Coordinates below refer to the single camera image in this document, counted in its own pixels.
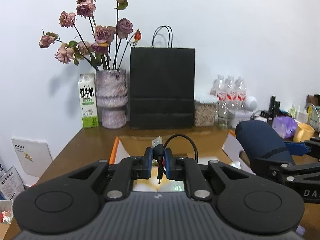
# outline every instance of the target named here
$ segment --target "white wall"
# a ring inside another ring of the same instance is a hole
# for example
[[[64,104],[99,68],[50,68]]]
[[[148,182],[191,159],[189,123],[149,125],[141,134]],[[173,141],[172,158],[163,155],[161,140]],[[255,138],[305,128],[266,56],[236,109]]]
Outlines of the white wall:
[[[82,127],[77,80],[91,67],[59,63],[53,55],[59,44],[38,46],[42,28],[64,41],[77,35],[59,26],[61,11],[75,11],[76,0],[1,1],[0,154],[5,168],[15,165],[33,184],[37,178],[23,172],[11,138],[45,140],[55,158]],[[320,92],[320,0],[128,1],[120,17],[140,28],[140,46],[149,46],[155,28],[167,24],[174,46],[196,48],[196,90],[210,90],[221,73],[244,76],[259,108],[268,107],[271,95],[288,108]],[[98,0],[96,6],[97,23],[114,25],[115,2]],[[93,41],[88,19],[77,16],[76,25]],[[123,67],[129,69],[129,53]]]

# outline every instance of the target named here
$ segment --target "purple plastic bag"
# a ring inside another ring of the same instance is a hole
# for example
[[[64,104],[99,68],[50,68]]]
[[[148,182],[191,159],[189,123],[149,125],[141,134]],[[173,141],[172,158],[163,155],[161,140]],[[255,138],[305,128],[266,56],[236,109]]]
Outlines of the purple plastic bag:
[[[277,116],[273,119],[272,128],[282,139],[292,137],[297,129],[296,121],[289,116]]]

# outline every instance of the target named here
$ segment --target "gray ribbed surface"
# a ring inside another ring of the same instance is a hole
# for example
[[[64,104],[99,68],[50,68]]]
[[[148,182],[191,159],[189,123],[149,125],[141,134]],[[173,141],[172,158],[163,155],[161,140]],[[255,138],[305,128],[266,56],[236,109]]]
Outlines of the gray ribbed surface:
[[[15,240],[299,240],[293,232],[282,236],[254,236],[224,224],[208,203],[190,200],[184,192],[132,192],[107,203],[86,227],[59,236],[22,232]]]

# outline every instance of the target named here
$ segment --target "bag handle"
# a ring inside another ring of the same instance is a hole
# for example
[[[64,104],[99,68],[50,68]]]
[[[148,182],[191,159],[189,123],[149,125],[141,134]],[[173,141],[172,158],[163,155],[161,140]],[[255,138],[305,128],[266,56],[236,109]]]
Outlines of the bag handle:
[[[153,33],[153,38],[152,38],[152,44],[151,44],[151,47],[154,48],[154,41],[155,41],[155,38],[158,34],[158,32],[160,30],[162,30],[163,28],[166,28],[168,33],[169,33],[169,40],[168,40],[168,48],[169,48],[169,44],[170,44],[170,31],[169,31],[169,28],[171,30],[171,48],[172,48],[172,42],[173,42],[173,32],[172,32],[172,28],[169,26],[169,25],[161,25],[159,26],[158,28],[156,28],[155,32]]]

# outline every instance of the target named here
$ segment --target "milk carton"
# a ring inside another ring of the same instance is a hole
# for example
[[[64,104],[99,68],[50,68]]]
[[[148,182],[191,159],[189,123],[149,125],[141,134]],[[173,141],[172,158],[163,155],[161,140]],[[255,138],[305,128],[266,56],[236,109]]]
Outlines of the milk carton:
[[[98,126],[94,73],[80,74],[78,86],[83,127]]]

